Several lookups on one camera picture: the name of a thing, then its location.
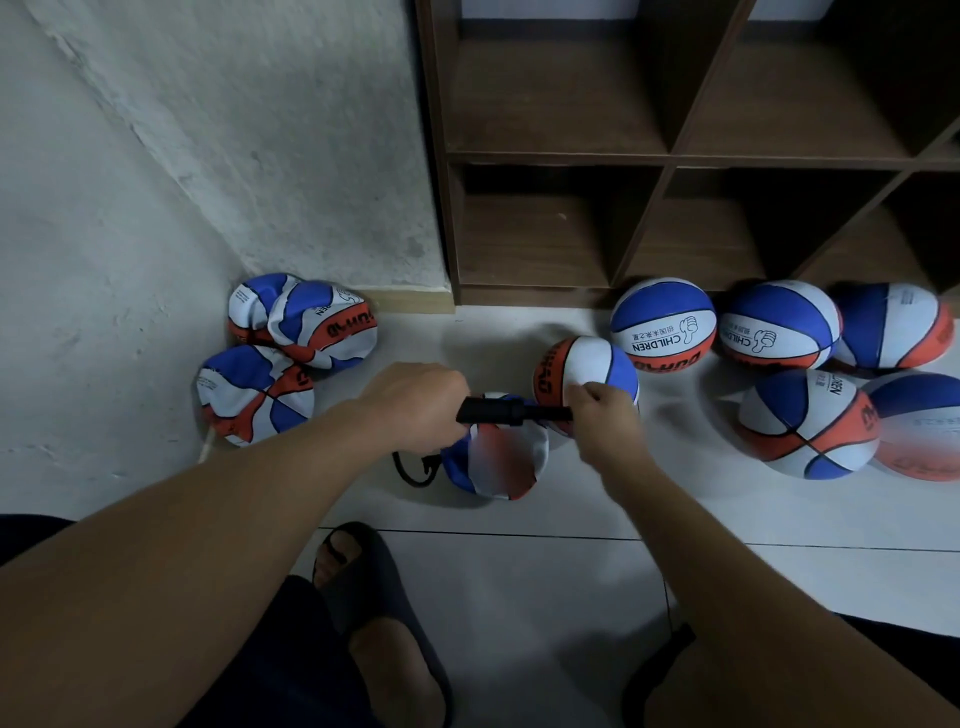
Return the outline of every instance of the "ball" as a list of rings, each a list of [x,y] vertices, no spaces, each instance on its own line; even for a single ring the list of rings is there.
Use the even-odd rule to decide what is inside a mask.
[[[204,417],[241,447],[305,423],[313,415],[313,382],[276,349],[243,346],[204,362],[197,376]]]
[[[829,372],[787,370],[763,379],[740,404],[737,431],[774,470],[807,480],[843,477],[876,452],[870,398]]]
[[[522,400],[488,392],[484,398]],[[478,496],[517,500],[530,492],[546,467],[550,451],[546,429],[534,422],[521,426],[471,425],[467,435],[441,450],[450,481]]]
[[[294,361],[342,372],[376,345],[376,319],[363,297],[322,280],[302,280],[276,299],[271,338]]]
[[[843,336],[833,353],[850,370],[910,369],[953,343],[953,316],[936,296],[910,283],[852,286],[836,299]]]
[[[815,285],[773,280],[733,300],[720,317],[720,341],[745,364],[816,369],[840,339],[840,321],[836,304]]]
[[[717,316],[709,296],[689,280],[651,279],[620,297],[610,329],[642,372],[678,372],[709,351]]]
[[[300,279],[286,273],[268,273],[245,280],[236,287],[227,304],[227,327],[241,344],[274,346],[267,331],[267,317],[276,299]]]
[[[960,379],[898,372],[867,382],[864,391],[883,424],[881,464],[920,480],[960,480]]]
[[[566,386],[589,381],[619,387],[636,403],[639,385],[630,357],[596,336],[572,336],[554,344],[534,371],[534,398],[537,404],[564,406]],[[573,423],[555,422],[549,426],[573,437]]]

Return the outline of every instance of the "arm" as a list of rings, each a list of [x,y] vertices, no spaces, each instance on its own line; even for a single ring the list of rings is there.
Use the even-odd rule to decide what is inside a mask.
[[[395,364],[357,400],[175,475],[0,569],[4,724],[172,726],[250,635],[350,482],[463,436],[462,375]]]
[[[571,387],[581,457],[631,520],[719,671],[776,726],[960,726],[913,673],[771,569],[653,461],[636,408]]]

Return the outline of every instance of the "person's left arm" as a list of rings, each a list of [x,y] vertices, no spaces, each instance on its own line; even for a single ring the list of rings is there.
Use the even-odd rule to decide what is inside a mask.
[[[0,568],[4,724],[173,726],[347,486],[464,434],[463,376],[395,364],[356,400],[175,475]]]

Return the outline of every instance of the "slipper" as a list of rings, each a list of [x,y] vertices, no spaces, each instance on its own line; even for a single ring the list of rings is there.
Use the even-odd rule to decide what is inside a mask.
[[[680,653],[696,639],[690,625],[685,624],[673,633],[670,642],[657,650],[630,678],[620,700],[620,714],[627,728],[643,728],[643,710],[646,708],[647,698],[663,682]]]
[[[360,545],[361,553],[347,564],[347,557],[330,542],[337,531],[344,531]],[[337,526],[324,540],[324,546],[340,564],[347,564],[329,583],[320,588],[333,626],[347,639],[353,632],[377,617],[396,619],[410,630],[433,679],[440,686],[446,705],[444,728],[453,722],[453,690],[446,671],[430,641],[427,640],[413,607],[403,591],[394,557],[386,542],[365,523],[350,522]]]

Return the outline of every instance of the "baseboard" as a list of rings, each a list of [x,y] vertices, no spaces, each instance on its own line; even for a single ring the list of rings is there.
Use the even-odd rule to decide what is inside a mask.
[[[373,304],[374,312],[453,313],[451,291],[418,291],[408,288],[361,288],[357,291]]]

